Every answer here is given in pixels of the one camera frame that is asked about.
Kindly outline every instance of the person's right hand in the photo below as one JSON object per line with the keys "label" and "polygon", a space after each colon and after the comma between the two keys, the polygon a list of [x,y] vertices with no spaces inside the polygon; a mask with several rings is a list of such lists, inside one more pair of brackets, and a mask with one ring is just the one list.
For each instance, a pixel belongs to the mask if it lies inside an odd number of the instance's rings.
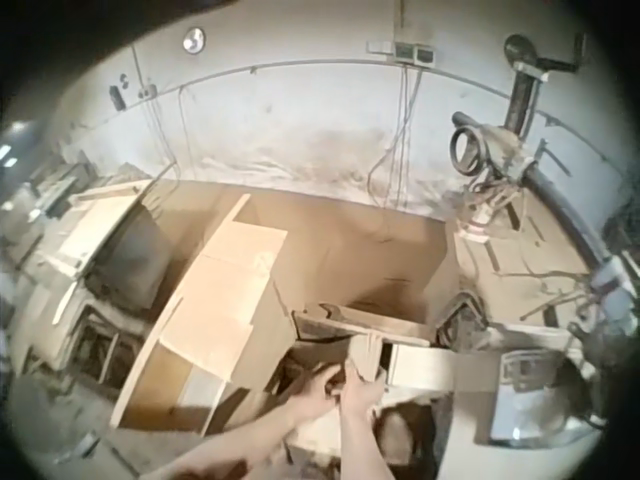
{"label": "person's right hand", "polygon": [[380,375],[375,382],[366,382],[360,377],[351,359],[345,362],[344,373],[346,381],[340,393],[340,414],[366,417],[382,398],[385,375]]}

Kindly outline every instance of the person's left hand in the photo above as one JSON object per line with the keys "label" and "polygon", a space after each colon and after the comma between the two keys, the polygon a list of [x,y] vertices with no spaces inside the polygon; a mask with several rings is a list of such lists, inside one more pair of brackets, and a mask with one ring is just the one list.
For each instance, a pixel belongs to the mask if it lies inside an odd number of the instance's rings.
{"label": "person's left hand", "polygon": [[342,365],[332,365],[321,370],[306,382],[302,391],[291,397],[290,403],[295,407],[301,423],[315,420],[337,405],[338,397],[327,394],[327,383],[340,370]]}

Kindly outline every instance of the white wall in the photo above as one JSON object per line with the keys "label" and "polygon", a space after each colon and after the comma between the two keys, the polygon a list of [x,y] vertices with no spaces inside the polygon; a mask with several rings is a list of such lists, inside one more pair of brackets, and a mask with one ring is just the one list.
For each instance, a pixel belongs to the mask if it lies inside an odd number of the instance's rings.
{"label": "white wall", "polygon": [[[181,47],[190,26],[207,34],[196,56]],[[442,217],[463,181],[449,166],[451,114],[504,120],[513,81],[505,38],[524,33],[541,55],[568,59],[580,28],[557,6],[528,0],[240,0],[135,43],[142,81],[158,87],[157,100],[140,102],[134,52],[125,48],[69,88],[49,139],[68,161],[84,150],[104,173],[130,162],[154,174],[175,155],[181,178],[371,203],[367,173],[396,130],[401,70],[368,54],[366,43],[422,42],[436,48],[437,70],[422,77],[400,203]],[[593,42],[589,51],[577,76],[552,74],[543,87],[545,113],[530,140],[535,148],[547,139],[572,176],[549,158],[543,170],[599,227],[621,202],[635,148],[614,75]],[[129,108],[117,113],[108,87],[122,73]],[[412,85],[415,78],[410,72]],[[548,126],[551,117],[561,125]],[[383,165],[369,190],[384,192],[391,169]]]}

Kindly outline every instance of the hand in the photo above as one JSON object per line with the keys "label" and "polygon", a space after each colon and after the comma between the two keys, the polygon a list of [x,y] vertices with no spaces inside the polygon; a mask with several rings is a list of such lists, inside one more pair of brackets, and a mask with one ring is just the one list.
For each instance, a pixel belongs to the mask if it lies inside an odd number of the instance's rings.
{"label": "hand", "polygon": [[371,408],[380,401],[384,393],[385,375],[375,382],[365,382],[360,378],[353,361],[344,364],[346,382],[340,394],[340,413],[347,417],[366,418]]}
{"label": "hand", "polygon": [[337,398],[327,395],[327,383],[341,369],[341,365],[332,365],[320,371],[307,381],[299,394],[291,397],[289,403],[296,410],[298,422],[315,420],[337,405]]}

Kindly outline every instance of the dust collection hose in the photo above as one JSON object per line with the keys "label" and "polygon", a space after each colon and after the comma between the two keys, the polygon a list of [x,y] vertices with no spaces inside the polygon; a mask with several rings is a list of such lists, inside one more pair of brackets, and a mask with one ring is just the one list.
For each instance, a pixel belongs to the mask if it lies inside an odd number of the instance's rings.
{"label": "dust collection hose", "polygon": [[[450,150],[454,164],[460,163],[455,155],[455,143],[462,134],[468,136],[468,146],[471,145],[470,148],[476,154],[480,153],[476,163],[490,161],[489,158],[482,158],[481,154],[484,150],[477,147],[477,144],[482,143],[481,134],[479,133],[482,125],[462,112],[454,113],[451,120],[456,126],[456,133],[452,138]],[[466,153],[462,161],[469,162],[470,160],[465,159]],[[551,211],[591,271],[596,270],[611,256],[598,233],[582,219],[576,209],[558,191],[551,180],[540,171],[537,165],[527,169],[522,179],[522,186],[530,190]]]}

